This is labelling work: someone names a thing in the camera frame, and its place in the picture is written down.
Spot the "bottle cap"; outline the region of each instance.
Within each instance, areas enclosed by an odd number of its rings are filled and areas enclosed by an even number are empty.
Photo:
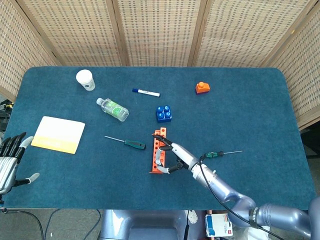
[[[102,104],[103,101],[104,101],[104,100],[103,100],[101,97],[99,97],[99,98],[96,100],[96,104],[98,104],[98,105],[101,106],[101,104]]]

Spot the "paper cup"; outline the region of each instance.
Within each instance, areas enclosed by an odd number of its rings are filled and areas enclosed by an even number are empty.
[[[96,87],[92,73],[87,69],[79,71],[75,78],[87,91],[92,91]]]

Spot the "orange block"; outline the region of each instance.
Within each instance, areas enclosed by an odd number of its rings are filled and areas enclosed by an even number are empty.
[[[195,92],[196,94],[204,94],[208,93],[210,91],[210,86],[208,83],[205,83],[203,81],[199,82],[195,86]]]
[[[167,129],[165,127],[161,127],[160,130],[155,130],[154,131],[155,135],[161,135],[162,137],[166,137],[167,135]],[[153,143],[153,158],[152,158],[152,171],[150,172],[151,174],[163,174],[163,172],[159,171],[157,169],[157,165],[156,165],[156,153],[159,147],[161,146],[165,146],[165,144],[161,141],[159,141],[158,139],[154,139],[154,143]],[[160,157],[160,161],[162,163],[162,165],[165,165],[165,156],[166,153],[165,151],[161,152],[161,157]]]

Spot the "yellow sticky notes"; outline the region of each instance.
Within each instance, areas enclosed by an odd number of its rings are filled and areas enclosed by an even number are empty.
[[[75,154],[84,128],[83,122],[44,116],[31,145]]]

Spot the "green screwdriver handle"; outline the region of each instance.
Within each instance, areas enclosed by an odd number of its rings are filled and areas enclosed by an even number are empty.
[[[139,141],[125,140],[124,144],[129,145],[131,147],[134,147],[136,149],[146,149],[146,145],[142,142],[139,142]]]
[[[219,152],[216,152],[216,151],[210,151],[210,152],[207,152],[205,154],[205,157],[206,158],[216,158],[216,157],[222,157],[224,155],[224,152],[223,151],[219,151]]]

